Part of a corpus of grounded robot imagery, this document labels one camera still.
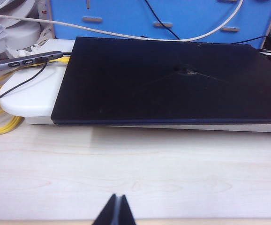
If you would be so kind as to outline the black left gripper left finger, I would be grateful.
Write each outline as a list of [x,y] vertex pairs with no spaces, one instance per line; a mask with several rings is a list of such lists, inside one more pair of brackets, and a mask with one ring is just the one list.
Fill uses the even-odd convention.
[[113,194],[92,224],[118,225],[119,208],[120,208],[120,198],[116,194]]

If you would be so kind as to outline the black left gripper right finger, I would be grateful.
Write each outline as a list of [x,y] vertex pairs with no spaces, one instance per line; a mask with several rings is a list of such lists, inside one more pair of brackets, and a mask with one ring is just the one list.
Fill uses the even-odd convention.
[[121,197],[120,210],[119,210],[119,224],[120,225],[136,225],[135,219],[129,207],[125,195]]

